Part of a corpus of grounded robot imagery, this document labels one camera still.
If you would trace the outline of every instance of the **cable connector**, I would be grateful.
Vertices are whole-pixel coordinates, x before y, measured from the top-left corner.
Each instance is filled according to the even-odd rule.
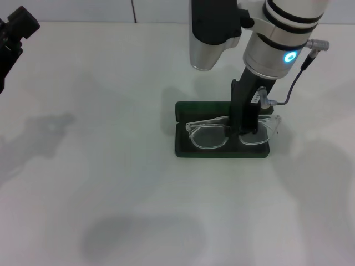
[[[263,109],[268,109],[270,106],[275,106],[277,105],[277,101],[275,100],[269,100],[267,98],[267,90],[266,87],[261,86],[258,88],[259,96],[260,96],[260,104],[261,108]]]
[[[312,49],[306,60],[303,62],[301,66],[301,70],[305,71],[309,65],[315,60],[320,51],[327,51],[330,48],[330,42],[326,40],[315,40],[310,39],[306,43],[305,47]]]

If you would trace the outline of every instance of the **dark green base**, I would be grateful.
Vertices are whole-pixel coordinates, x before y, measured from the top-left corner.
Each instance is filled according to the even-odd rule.
[[[266,158],[270,152],[268,143],[248,146],[242,144],[237,137],[229,139],[219,149],[203,150],[194,146],[185,129],[187,122],[213,119],[229,113],[229,101],[184,101],[175,106],[176,125],[175,153],[183,158]],[[271,114],[273,108],[264,110],[262,114]]]

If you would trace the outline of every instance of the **white wall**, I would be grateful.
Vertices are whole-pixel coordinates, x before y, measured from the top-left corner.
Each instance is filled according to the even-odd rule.
[[[189,0],[133,0],[138,22],[187,23]],[[25,6],[41,21],[133,22],[131,0],[3,0],[5,19]],[[355,24],[355,0],[331,0],[322,23]]]

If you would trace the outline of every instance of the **clear eyeglass frame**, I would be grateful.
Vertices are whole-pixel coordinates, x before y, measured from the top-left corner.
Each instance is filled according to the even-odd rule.
[[[229,138],[226,137],[228,130],[228,116],[217,117],[210,120],[186,123],[186,131],[190,135],[190,140],[199,149],[218,149],[225,145]],[[264,144],[274,136],[281,123],[278,115],[260,115],[258,133],[249,133],[239,136],[239,140],[244,145]]]

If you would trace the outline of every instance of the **blue led light ring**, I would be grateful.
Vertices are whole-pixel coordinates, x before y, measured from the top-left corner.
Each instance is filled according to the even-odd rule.
[[[297,52],[289,52],[285,55],[285,57],[283,58],[283,60],[286,63],[292,62],[297,58]]]

